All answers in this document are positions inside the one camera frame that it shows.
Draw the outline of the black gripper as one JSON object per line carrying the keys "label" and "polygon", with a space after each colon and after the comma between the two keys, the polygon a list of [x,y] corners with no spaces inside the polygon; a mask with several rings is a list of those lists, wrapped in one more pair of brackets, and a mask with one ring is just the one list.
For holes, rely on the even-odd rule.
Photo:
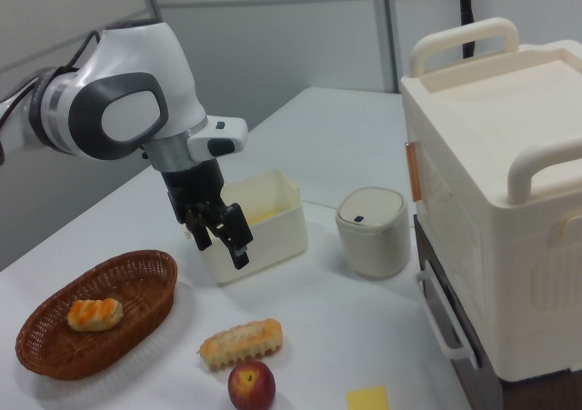
{"label": "black gripper", "polygon": [[221,197],[224,178],[213,159],[180,172],[162,173],[176,219],[185,224],[199,250],[211,244],[206,223],[216,223],[214,234],[226,246],[235,269],[249,264],[247,246],[253,241],[238,203],[225,205]]}

